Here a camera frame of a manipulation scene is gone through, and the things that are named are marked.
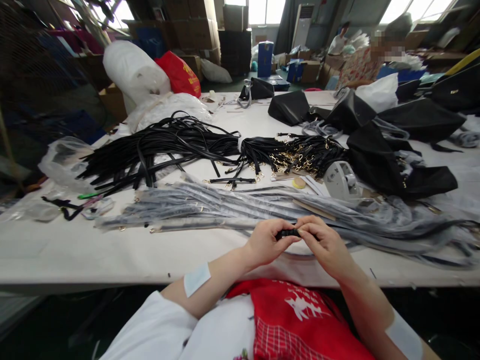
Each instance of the black handbag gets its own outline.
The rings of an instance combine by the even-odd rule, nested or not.
[[[325,123],[351,134],[358,128],[368,124],[377,116],[370,105],[359,98],[355,91],[347,91],[335,104]]]
[[[447,139],[465,122],[464,117],[428,98],[393,107],[379,113],[378,117],[409,132],[410,139],[424,143],[438,143]]]
[[[413,151],[412,147],[407,141],[384,139],[372,122],[355,130],[346,144],[348,162],[355,174],[386,195],[415,200],[458,187],[447,166],[415,167],[409,176],[403,177],[395,151]]]
[[[310,119],[310,105],[301,90],[274,96],[268,107],[268,115],[289,126],[295,126]]]
[[[436,82],[429,96],[453,112],[480,107],[480,63]]]
[[[251,78],[251,99],[258,100],[258,99],[269,99],[275,96],[275,89],[271,83],[268,83],[264,80],[261,80],[256,77]],[[248,100],[249,97],[246,94],[246,86],[244,85],[241,89],[240,99]]]

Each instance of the white bundle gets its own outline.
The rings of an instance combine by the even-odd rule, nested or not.
[[[212,116],[209,108],[195,96],[185,92],[166,95],[148,95],[136,109],[128,115],[125,123],[128,125],[131,134],[145,129],[151,124],[169,118],[174,112],[182,110],[187,114],[197,118],[201,122],[211,123]],[[186,116],[185,113],[179,113],[175,117]]]
[[[130,41],[112,42],[103,55],[106,74],[135,105],[150,94],[171,91],[170,79],[145,51]]]

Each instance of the white bandage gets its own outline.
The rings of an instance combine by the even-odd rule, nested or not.
[[[238,138],[238,152],[241,153],[242,152],[242,143],[243,141],[246,139],[246,137],[243,137],[243,136],[240,136]]]
[[[422,341],[407,322],[393,309],[394,319],[386,335],[408,360],[422,360],[424,350]]]
[[[203,284],[210,279],[209,263],[206,262],[193,272],[189,272],[183,277],[183,288],[186,297],[191,297]]]

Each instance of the white sleeve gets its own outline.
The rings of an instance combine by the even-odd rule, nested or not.
[[[128,320],[100,360],[177,360],[198,320],[153,292]]]

